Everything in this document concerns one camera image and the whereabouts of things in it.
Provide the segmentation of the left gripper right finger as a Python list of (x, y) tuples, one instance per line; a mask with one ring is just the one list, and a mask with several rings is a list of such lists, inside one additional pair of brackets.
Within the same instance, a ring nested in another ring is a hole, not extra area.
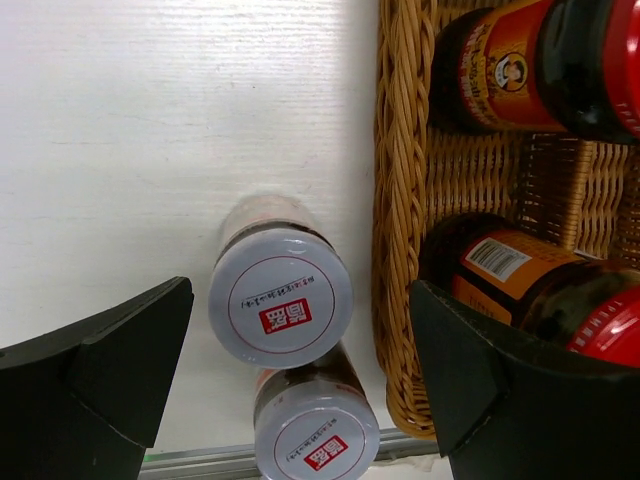
[(639, 373), (565, 351), (425, 281), (410, 318), (439, 452), (457, 479), (635, 479)]

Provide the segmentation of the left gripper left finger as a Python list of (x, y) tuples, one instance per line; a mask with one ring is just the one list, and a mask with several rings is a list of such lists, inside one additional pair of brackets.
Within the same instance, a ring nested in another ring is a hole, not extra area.
[(135, 479), (188, 329), (191, 281), (1, 351), (4, 479)]

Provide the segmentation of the red-lid chili jar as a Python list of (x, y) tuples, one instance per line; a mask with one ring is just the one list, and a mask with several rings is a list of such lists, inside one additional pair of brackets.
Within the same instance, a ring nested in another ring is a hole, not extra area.
[(436, 39), (433, 123), (453, 133), (567, 132), (639, 142), (639, 4), (513, 1)]
[(587, 259), (491, 213), (442, 220), (419, 277), (496, 321), (567, 351), (639, 365), (639, 272)]

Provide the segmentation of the white-lid spice jar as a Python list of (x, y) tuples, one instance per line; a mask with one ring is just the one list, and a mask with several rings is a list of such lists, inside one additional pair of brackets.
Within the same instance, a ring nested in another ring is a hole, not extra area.
[(344, 346), (292, 369), (262, 369), (254, 449), (265, 479), (358, 479), (380, 446), (376, 416)]
[(248, 196), (225, 218), (208, 315), (231, 355), (273, 369), (314, 361), (341, 340), (353, 304), (344, 262), (300, 201)]

